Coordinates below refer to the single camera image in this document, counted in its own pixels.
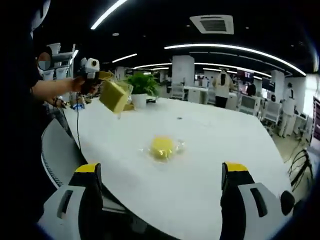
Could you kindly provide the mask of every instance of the air conditioning vent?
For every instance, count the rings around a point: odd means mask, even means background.
[[[231,15],[192,16],[190,20],[202,34],[234,34],[234,20]]]

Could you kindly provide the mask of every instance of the desk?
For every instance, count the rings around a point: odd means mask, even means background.
[[[206,102],[208,88],[200,86],[184,86],[188,92],[188,102],[196,104],[204,104]]]
[[[77,142],[77,113],[65,109],[65,116]],[[291,190],[276,145],[251,115],[159,98],[119,118],[93,99],[79,112],[78,125],[83,156],[101,163],[109,191],[149,225],[178,239],[220,238],[222,162],[244,164],[276,196]],[[140,150],[156,135],[185,141],[185,151],[168,163],[155,162]]]

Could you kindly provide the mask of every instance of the ceiling light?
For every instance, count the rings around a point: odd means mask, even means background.
[[[238,70],[242,70],[242,71],[246,71],[246,72],[261,74],[261,75],[264,75],[266,77],[271,78],[271,75],[266,74],[264,72],[260,72],[260,71],[256,71],[256,70],[252,70],[252,69],[248,69],[248,68],[244,68],[244,67],[240,67],[240,66],[231,66],[231,65],[216,64],[216,63],[205,63],[205,62],[195,62],[194,64],[195,65],[210,65],[210,66],[218,66],[218,67],[225,67],[225,68],[231,68],[231,69],[238,69]]]
[[[216,68],[205,68],[204,67],[203,70],[221,72],[221,69],[216,69]]]
[[[138,55],[138,54],[134,53],[134,54],[131,54],[131,55],[128,55],[128,56],[124,56],[124,57],[118,58],[118,59],[116,59],[116,60],[113,60],[112,63],[121,61],[121,60],[123,60],[123,59],[128,59],[128,58],[131,58],[131,57],[134,57],[134,56],[137,56],[137,55]]]
[[[114,10],[124,4],[127,0],[118,0],[113,4],[101,17],[92,25],[91,30],[95,30],[106,17],[108,17]]]
[[[146,68],[146,67],[162,66],[162,65],[172,65],[172,63],[158,63],[158,64],[142,65],[142,66],[136,66],[133,69],[141,69],[141,68]]]
[[[151,69],[152,71],[156,71],[156,70],[167,70],[169,69],[168,67],[158,67],[158,68],[154,68],[154,69]]]
[[[70,65],[72,64],[74,58],[77,56],[78,52],[79,52],[79,50],[77,49],[77,50],[75,50],[74,53],[72,54],[72,58],[70,59],[70,62],[69,62]]]
[[[276,56],[267,54],[262,51],[257,51],[257,50],[242,47],[242,46],[233,46],[233,45],[216,44],[216,43],[195,43],[195,44],[182,44],[182,45],[166,46],[166,47],[164,47],[164,49],[177,49],[177,48],[190,48],[190,47],[212,47],[212,48],[225,48],[225,49],[242,50],[242,51],[258,54],[258,55],[265,56],[267,58],[276,60],[276,61],[283,63],[283,64],[287,65],[288,67],[296,70],[297,72],[301,73],[303,76],[307,75],[305,72],[303,72],[302,70],[300,70],[299,68],[297,68],[296,66],[292,65],[291,63],[289,63],[285,60],[282,60]]]
[[[209,66],[218,66],[218,67],[225,67],[225,68],[231,68],[231,69],[238,69],[238,70],[242,70],[242,71],[246,71],[246,72],[264,75],[266,77],[271,78],[271,75],[266,74],[264,72],[260,72],[260,71],[240,67],[240,66],[231,66],[231,65],[224,65],[224,64],[217,64],[217,63],[205,63],[205,62],[195,62],[194,64],[195,65],[209,65]],[[162,66],[162,65],[172,65],[172,63],[169,62],[169,63],[157,63],[157,64],[142,65],[142,66],[136,66],[133,69],[141,69],[141,68],[146,68],[146,67],[154,67],[154,66]]]
[[[221,72],[221,69],[216,69],[216,68],[203,68],[203,70],[208,70],[208,71],[216,71],[216,72]],[[227,71],[230,74],[237,74],[237,71]]]

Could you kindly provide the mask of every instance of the window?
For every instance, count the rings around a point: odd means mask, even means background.
[[[307,75],[305,80],[303,112],[311,118],[314,114],[314,96],[320,97],[319,79],[319,75]]]

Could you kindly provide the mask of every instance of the plastic bag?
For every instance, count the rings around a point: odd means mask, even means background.
[[[153,138],[150,145],[143,149],[156,162],[167,163],[185,151],[185,142],[180,139],[172,139],[169,136],[158,135]]]

